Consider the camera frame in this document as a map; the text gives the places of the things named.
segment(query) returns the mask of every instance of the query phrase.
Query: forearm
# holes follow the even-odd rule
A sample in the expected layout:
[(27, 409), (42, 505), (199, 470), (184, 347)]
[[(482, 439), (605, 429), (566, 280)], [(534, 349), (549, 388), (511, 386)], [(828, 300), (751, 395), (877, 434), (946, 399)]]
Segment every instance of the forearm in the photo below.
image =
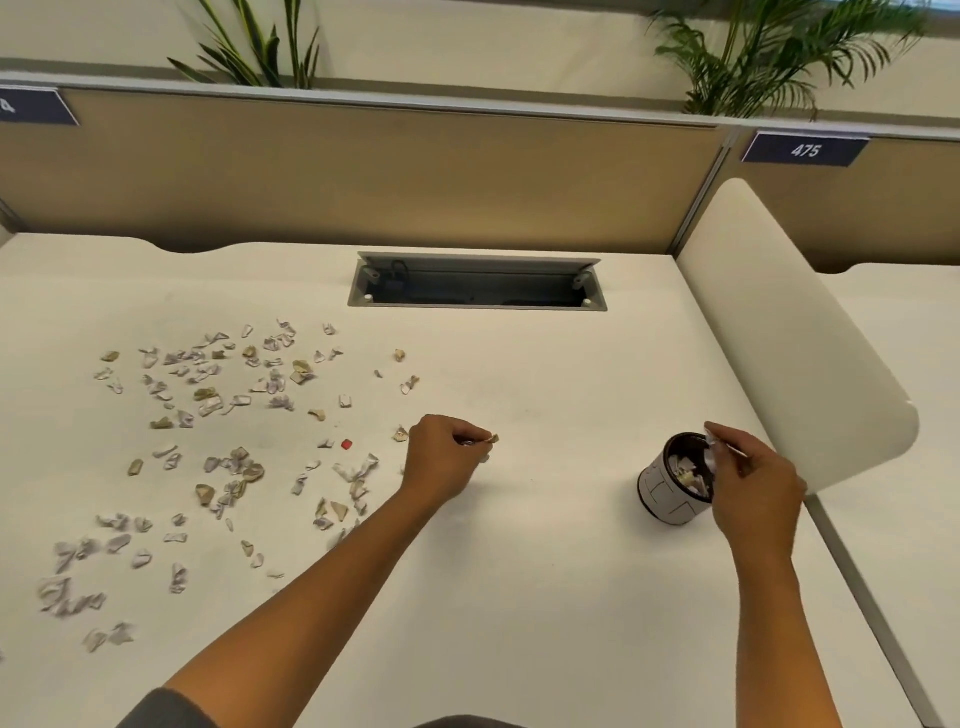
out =
[(789, 561), (737, 564), (737, 728), (841, 728)]
[(167, 683), (220, 728), (293, 726), (437, 507), (401, 489)]

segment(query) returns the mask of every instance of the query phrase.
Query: white divider panel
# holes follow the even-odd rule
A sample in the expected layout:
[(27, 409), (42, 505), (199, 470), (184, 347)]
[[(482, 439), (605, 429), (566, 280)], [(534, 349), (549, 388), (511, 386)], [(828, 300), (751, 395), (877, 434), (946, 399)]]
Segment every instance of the white divider panel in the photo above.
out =
[(772, 444), (815, 493), (917, 439), (906, 392), (743, 180), (678, 261)]

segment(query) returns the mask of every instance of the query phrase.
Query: desk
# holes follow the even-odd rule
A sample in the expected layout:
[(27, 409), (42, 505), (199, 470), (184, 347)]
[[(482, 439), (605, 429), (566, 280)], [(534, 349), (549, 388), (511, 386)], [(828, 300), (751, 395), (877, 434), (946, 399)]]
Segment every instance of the desk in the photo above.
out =
[(960, 728), (960, 270), (870, 264), (823, 280), (910, 393), (920, 437), (821, 502), (924, 725)]
[[(311, 524), (317, 500), (346, 497), (331, 463), (381, 458), (369, 479), (375, 508), (399, 483), (396, 426), (439, 411), (501, 442), (402, 559), (300, 724), (405, 728), (469, 713), (531, 728), (732, 728), (737, 589), (727, 546), (712, 518), (665, 526), (636, 496), (637, 474), (670, 435), (706, 418), (760, 427), (673, 259), (604, 255), (606, 313), (368, 309), (346, 306), (357, 252), (251, 243), (173, 255), (130, 239), (27, 234), (0, 250), (4, 725), (113, 724), (270, 596), (267, 568), (289, 578), (324, 552), (328, 534)], [(217, 330), (236, 337), (244, 324), (259, 344), (277, 317), (299, 332), (280, 354), (286, 368), (292, 353), (346, 352), (319, 365), (318, 380), (288, 385), (296, 412), (258, 400), (192, 430), (148, 429), (166, 412), (138, 381), (137, 349), (184, 349)], [(324, 337), (323, 322), (339, 333)], [(404, 363), (392, 361), (395, 348), (407, 351)], [(121, 352), (119, 396), (92, 378), (107, 350)], [(225, 364), (215, 385), (227, 395), (264, 374)], [(411, 374), (422, 381), (403, 397)], [(184, 401), (182, 380), (162, 376)], [(351, 409), (337, 408), (340, 394)], [(326, 423), (311, 407), (326, 410)], [(355, 445), (316, 450), (327, 436)], [(169, 473), (150, 458), (168, 441), (184, 454)], [(193, 488), (208, 480), (204, 458), (240, 445), (267, 476), (229, 513), (230, 534)], [(134, 457), (148, 462), (130, 478)], [(316, 457), (324, 465), (292, 496)], [(113, 511), (156, 525), (125, 555), (72, 567), (77, 593), (108, 593), (103, 611), (41, 614), (36, 582), (53, 567), (53, 543), (104, 538), (93, 517)], [(188, 543), (161, 543), (181, 511)], [(265, 554), (264, 569), (250, 569), (240, 539)], [(132, 571), (140, 547), (155, 559)], [(190, 569), (182, 595), (167, 593), (174, 561)], [(916, 726), (805, 513), (796, 562), (847, 728)], [(137, 625), (137, 642), (82, 650), (90, 629), (121, 619)]]

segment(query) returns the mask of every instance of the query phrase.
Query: cubicle partition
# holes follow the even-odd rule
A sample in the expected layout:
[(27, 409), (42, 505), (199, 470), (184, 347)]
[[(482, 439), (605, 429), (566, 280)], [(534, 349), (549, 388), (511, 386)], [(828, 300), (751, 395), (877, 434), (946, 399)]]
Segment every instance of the cubicle partition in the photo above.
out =
[[(821, 270), (960, 262), (958, 130), (23, 73), (2, 85), (58, 88), (80, 122), (0, 124), (0, 212), (24, 231), (183, 251), (273, 240), (675, 255), (740, 177)], [(744, 161), (758, 130), (867, 143), (847, 166)]]

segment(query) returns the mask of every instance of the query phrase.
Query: person's right arm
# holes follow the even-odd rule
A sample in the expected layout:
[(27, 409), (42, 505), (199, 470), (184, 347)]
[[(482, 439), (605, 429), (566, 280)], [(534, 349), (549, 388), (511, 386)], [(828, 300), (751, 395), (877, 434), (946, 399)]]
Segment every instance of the person's right arm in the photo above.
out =
[(707, 423), (717, 474), (713, 515), (740, 583), (737, 728), (842, 728), (806, 623), (793, 542), (806, 484), (756, 437)]

